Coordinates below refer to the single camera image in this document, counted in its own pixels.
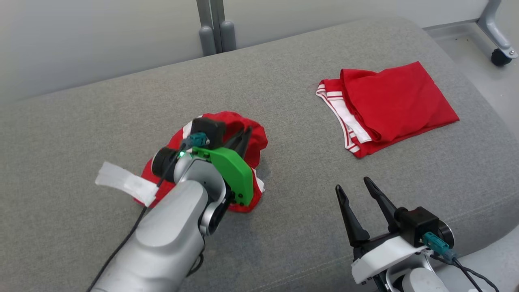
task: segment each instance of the white stripe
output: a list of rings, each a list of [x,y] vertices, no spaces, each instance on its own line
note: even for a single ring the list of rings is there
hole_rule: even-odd
[[[353,132],[355,132],[355,135],[357,135],[357,139],[359,139],[361,144],[372,140],[366,130],[364,130],[359,122],[357,122],[354,115],[350,113],[346,107],[346,104],[344,103],[344,99],[340,101],[329,99],[329,101],[344,123],[348,125],[353,130]]]
[[[339,115],[337,114],[337,112],[335,111],[333,106],[326,100],[326,93],[316,92],[316,95],[318,97],[320,97],[324,101],[324,103],[326,103],[326,105],[330,108],[330,110],[332,110],[332,112],[335,115],[335,117],[337,118],[337,120],[339,120],[340,127],[341,127],[341,129],[343,129],[343,134],[344,134],[344,148],[346,148],[349,145],[348,142],[349,142],[350,136],[346,132],[346,129],[344,129],[342,120],[340,119]]]
[[[191,126],[193,125],[193,120],[191,120],[187,125],[182,128],[182,139],[186,139],[189,134],[191,134]]]
[[[350,149],[350,151],[351,151],[352,153],[355,153],[355,152],[357,152],[357,151],[359,151],[359,150],[360,150],[360,147],[358,147],[358,146],[355,146],[355,147],[353,147],[352,149]]]
[[[261,193],[265,191],[265,183],[263,180],[259,179],[256,175],[256,169],[252,168],[252,173],[254,173],[254,178],[256,179],[256,183],[258,184],[259,189],[261,190]]]
[[[346,130],[349,132],[353,131],[347,124],[346,124]]]
[[[343,96],[343,92],[342,91],[327,91],[326,92],[326,95],[327,96]]]

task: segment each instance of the white wall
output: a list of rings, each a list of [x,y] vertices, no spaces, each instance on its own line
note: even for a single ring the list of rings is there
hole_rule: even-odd
[[[0,0],[0,103],[202,56],[195,0]]]
[[[488,0],[224,0],[238,48],[366,17],[401,16],[421,27],[480,17]]]

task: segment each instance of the green gripper part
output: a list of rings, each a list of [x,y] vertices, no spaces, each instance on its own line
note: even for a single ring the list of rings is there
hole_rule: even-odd
[[[211,162],[235,194],[235,204],[249,206],[254,195],[252,170],[234,150],[193,147],[195,156]]]

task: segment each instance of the gray floor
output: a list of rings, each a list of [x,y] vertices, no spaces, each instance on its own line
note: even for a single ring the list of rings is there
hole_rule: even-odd
[[[503,2],[498,24],[519,49],[519,20],[513,16],[519,11],[519,1]],[[458,64],[460,70],[478,88],[519,140],[519,59],[503,68],[495,67],[489,59],[495,45],[475,24],[428,31],[445,52]],[[488,277],[501,292],[519,291],[519,227],[498,242],[460,259],[465,266]],[[438,275],[451,291],[476,291],[456,268],[445,267]],[[481,288],[493,291],[484,281]]]

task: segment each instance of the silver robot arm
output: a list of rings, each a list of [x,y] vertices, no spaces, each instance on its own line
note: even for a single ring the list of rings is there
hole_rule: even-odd
[[[226,184],[216,168],[184,155],[173,188],[141,221],[92,291],[177,291],[205,247],[204,236],[226,208]]]

